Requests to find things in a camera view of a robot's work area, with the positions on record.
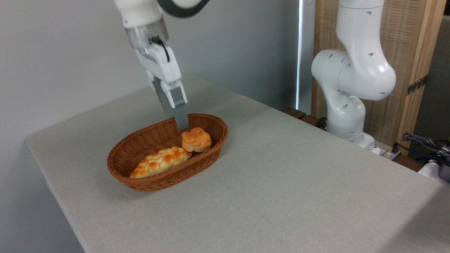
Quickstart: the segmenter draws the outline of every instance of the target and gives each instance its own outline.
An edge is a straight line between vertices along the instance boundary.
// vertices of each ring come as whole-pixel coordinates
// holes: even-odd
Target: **basket rim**
[[[128,141],[130,138],[134,137],[140,131],[144,131],[144,130],[147,130],[148,128],[154,127],[156,124],[163,124],[163,123],[166,123],[168,121],[175,120],[174,117],[169,118],[169,119],[165,119],[163,121],[157,122],[157,123],[152,124],[150,126],[146,126],[146,127],[142,128],[142,129],[134,131],[134,132],[130,133],[129,135],[127,135],[125,138],[123,138],[121,141],[119,141],[108,154],[108,158],[107,158],[108,170],[113,174],[113,176],[115,178],[117,178],[120,181],[122,181],[122,180],[127,180],[127,181],[142,181],[142,180],[145,180],[146,182],[150,183],[150,182],[161,180],[162,178],[165,178],[165,177],[170,177],[172,174],[175,174],[175,173],[179,172],[180,170],[184,169],[185,167],[188,167],[188,166],[190,166],[190,165],[192,165],[192,164],[194,164],[196,162],[199,162],[202,159],[204,159],[204,158],[206,158],[206,157],[208,157],[210,155],[213,155],[216,152],[220,152],[223,144],[225,143],[225,140],[228,137],[228,126],[226,125],[226,123],[221,118],[219,118],[219,117],[217,117],[215,115],[206,114],[206,113],[189,113],[188,116],[201,116],[201,117],[214,118],[215,120],[217,120],[219,122],[220,125],[222,125],[222,127],[224,128],[224,133],[225,134],[222,135],[220,137],[220,139],[217,141],[217,143],[211,149],[209,149],[208,151],[202,152],[199,155],[197,155],[195,157],[192,157],[192,158],[188,159],[187,161],[181,163],[180,165],[177,165],[177,166],[175,166],[175,167],[173,167],[173,168],[171,168],[169,170],[166,170],[164,172],[161,172],[161,173],[158,173],[158,174],[155,174],[155,175],[152,175],[152,176],[138,178],[138,179],[122,176],[121,174],[117,173],[116,170],[113,169],[114,166],[113,166],[113,160],[112,160],[112,156],[115,154],[115,152],[117,150],[116,147],[120,146],[122,143],[124,143],[124,142]]]

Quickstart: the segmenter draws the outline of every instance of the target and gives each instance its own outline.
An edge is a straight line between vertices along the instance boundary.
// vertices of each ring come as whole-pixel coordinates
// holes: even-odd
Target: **round bun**
[[[182,146],[188,152],[205,152],[211,147],[211,137],[200,127],[193,128],[190,132],[183,132]]]

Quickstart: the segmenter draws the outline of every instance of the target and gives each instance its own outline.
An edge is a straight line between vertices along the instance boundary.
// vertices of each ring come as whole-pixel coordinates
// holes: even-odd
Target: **bread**
[[[183,132],[182,146],[185,150],[192,152],[205,152],[211,147],[211,137],[202,128],[193,128],[190,132]]]
[[[145,157],[144,160],[138,164],[135,171],[130,174],[130,178],[139,179],[156,175],[180,165],[191,156],[191,152],[188,152],[184,148],[180,147],[162,149],[158,153],[150,154]]]

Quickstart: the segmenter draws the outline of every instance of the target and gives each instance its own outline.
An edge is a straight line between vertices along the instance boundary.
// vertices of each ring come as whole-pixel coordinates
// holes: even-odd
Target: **wicker basket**
[[[108,155],[108,170],[117,180],[138,191],[156,191],[176,185],[211,166],[221,152],[228,135],[228,127],[219,117],[192,113],[188,115],[190,131],[194,127],[203,128],[211,136],[211,148],[204,153],[195,153],[189,160],[165,172],[141,179],[131,179],[129,175],[147,155],[163,148],[181,147],[181,132],[174,118],[163,120],[138,130],[111,150]]]

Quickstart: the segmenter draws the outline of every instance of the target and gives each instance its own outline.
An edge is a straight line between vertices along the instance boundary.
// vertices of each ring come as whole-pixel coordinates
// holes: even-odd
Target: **woven screen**
[[[338,0],[317,0],[315,54],[324,49],[345,50],[336,37]],[[383,101],[364,101],[364,131],[376,141],[392,145],[396,139],[406,89],[409,85],[411,61],[414,58],[417,30],[423,16],[423,1],[385,0],[381,22],[381,45],[387,61],[394,68],[397,83]],[[326,117],[327,106],[322,90],[313,81],[312,115]]]

